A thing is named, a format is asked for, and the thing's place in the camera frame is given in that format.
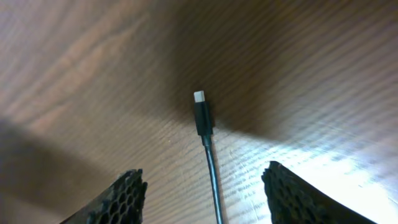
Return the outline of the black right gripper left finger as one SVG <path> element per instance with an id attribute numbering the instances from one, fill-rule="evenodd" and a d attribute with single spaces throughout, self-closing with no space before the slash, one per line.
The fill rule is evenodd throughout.
<path id="1" fill-rule="evenodd" d="M 141 224 L 146 190 L 142 170 L 127 170 L 61 224 Z"/>

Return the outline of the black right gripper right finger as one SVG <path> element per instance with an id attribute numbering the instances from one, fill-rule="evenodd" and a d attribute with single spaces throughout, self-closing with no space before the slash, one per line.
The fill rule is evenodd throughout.
<path id="1" fill-rule="evenodd" d="M 261 176 L 273 224 L 374 224 L 277 161 Z"/>

